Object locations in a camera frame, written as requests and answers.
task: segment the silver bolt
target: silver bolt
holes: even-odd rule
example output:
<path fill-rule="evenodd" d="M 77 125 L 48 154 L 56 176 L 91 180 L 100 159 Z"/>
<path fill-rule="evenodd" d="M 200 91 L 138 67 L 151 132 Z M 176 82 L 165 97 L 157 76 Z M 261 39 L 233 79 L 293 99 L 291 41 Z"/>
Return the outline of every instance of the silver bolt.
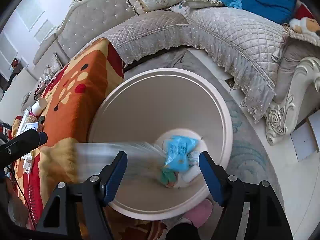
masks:
<path fill-rule="evenodd" d="M 229 179 L 230 181 L 236 181 L 238 178 L 237 178 L 235 175 L 230 175 L 230 176 L 228 177 L 228 179 Z"/>
<path fill-rule="evenodd" d="M 269 187 L 269 186 L 270 186 L 270 183 L 267 182 L 266 180 L 263 180 L 263 181 L 262 181 L 262 185 L 263 185 L 263 187 Z"/>
<path fill-rule="evenodd" d="M 59 182 L 58 188 L 63 188 L 66 184 L 64 182 Z"/>
<path fill-rule="evenodd" d="M 99 176 L 98 176 L 98 175 L 93 175 L 93 176 L 90 177 L 90 181 L 91 181 L 91 182 L 95 182 L 95 181 L 97 181 L 98 179 L 99 179 Z"/>

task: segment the white wall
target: white wall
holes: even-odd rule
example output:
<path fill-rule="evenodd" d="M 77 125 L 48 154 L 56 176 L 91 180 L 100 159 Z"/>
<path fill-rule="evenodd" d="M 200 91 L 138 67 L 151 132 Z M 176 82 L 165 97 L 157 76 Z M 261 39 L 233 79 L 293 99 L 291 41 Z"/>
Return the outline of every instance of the white wall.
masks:
<path fill-rule="evenodd" d="M 36 32 L 45 22 L 46 19 L 50 20 L 54 26 L 61 24 L 64 20 L 69 5 L 72 0 L 36 0 L 39 6 L 44 10 L 44 13 L 33 26 L 29 32 L 21 20 L 19 14 L 15 10 L 5 25 L 1 35 L 6 35 L 7 39 L 18 50 L 17 58 L 24 60 L 29 64 L 28 68 L 32 68 L 33 58 L 39 49 L 39 42 L 34 38 Z"/>

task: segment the tufted headboard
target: tufted headboard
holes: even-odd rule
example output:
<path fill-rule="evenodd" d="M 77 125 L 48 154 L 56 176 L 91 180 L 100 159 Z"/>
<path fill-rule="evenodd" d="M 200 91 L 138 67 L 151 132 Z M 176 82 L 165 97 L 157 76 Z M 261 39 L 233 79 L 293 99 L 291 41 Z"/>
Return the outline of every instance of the tufted headboard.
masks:
<path fill-rule="evenodd" d="M 48 57 L 45 53 L 57 52 L 57 48 L 61 50 L 57 52 L 58 55 L 65 54 L 72 58 L 93 38 L 132 16 L 135 13 L 126 0 L 77 0 L 68 11 L 60 29 L 40 46 L 34 58 L 35 68 L 44 69 L 43 63 L 38 66 L 40 59 Z"/>

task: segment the blue gripper pad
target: blue gripper pad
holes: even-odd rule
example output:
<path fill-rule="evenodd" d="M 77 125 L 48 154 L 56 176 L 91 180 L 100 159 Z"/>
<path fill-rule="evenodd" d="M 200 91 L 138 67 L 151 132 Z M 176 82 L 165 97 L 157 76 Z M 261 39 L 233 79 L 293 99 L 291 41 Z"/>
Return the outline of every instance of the blue gripper pad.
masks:
<path fill-rule="evenodd" d="M 105 197 L 104 197 L 104 203 L 108 204 L 109 202 L 113 201 L 116 193 L 118 191 L 119 185 L 121 183 L 121 180 L 123 178 L 124 172 L 128 165 L 128 157 L 125 152 L 120 152 L 119 154 L 122 154 L 120 160 L 118 163 L 116 163 L 116 166 L 113 169 L 113 172 L 110 175 L 110 179 L 105 185 Z"/>
<path fill-rule="evenodd" d="M 212 198 L 215 202 L 218 202 L 220 206 L 224 205 L 224 197 L 222 186 L 216 174 L 214 173 L 211 165 L 209 164 L 207 157 L 202 152 L 199 156 L 199 167 L 201 169 L 204 180 L 207 183 L 209 191 L 212 195 Z"/>

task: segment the person's foot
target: person's foot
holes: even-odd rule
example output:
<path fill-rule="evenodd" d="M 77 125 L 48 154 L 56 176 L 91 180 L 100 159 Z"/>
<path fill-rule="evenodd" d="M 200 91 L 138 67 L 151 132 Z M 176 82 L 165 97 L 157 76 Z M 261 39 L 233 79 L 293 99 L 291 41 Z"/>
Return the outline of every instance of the person's foot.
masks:
<path fill-rule="evenodd" d="M 178 223 L 186 223 L 189 220 L 196 228 L 199 228 L 210 217 L 212 208 L 212 202 L 206 198 L 199 205 L 186 212 L 182 218 L 180 218 Z"/>

